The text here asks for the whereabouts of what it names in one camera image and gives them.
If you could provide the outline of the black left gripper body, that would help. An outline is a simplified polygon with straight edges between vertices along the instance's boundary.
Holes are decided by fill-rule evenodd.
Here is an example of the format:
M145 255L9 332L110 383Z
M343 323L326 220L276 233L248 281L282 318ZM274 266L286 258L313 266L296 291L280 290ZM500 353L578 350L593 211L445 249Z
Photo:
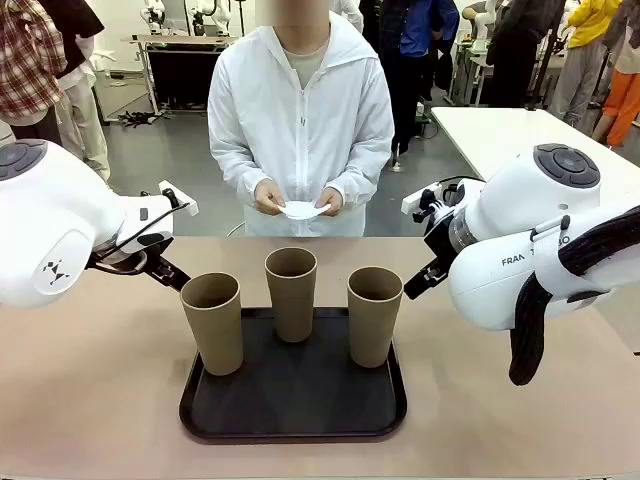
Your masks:
M147 266L152 266L162 256L173 240L173 237L164 238L134 253L126 253L121 249L94 252L92 269L111 275L140 275Z

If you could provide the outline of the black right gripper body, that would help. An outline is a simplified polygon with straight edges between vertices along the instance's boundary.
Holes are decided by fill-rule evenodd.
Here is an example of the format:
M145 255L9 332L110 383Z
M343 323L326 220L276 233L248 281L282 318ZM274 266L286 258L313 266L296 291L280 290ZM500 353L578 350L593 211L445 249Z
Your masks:
M440 266L450 266L457 256L457 252L449 238L449 226L452 220L452 213L438 220L432 214L425 229L424 242L435 255Z

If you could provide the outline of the person's left hand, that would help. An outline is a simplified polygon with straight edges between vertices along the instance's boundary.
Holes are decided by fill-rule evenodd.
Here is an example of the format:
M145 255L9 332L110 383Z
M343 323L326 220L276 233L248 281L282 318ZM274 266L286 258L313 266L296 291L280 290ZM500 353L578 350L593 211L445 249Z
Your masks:
M326 187L322 191L315 207L320 210L322 216L335 217L343 207L343 197L335 188Z

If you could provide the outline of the person's right hand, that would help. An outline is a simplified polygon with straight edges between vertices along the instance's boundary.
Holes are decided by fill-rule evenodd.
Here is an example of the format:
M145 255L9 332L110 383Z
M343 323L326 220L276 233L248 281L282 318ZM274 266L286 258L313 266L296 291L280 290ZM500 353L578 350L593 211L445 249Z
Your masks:
M286 206L279 187L269 178L256 185L254 197L256 210L265 215L280 215Z

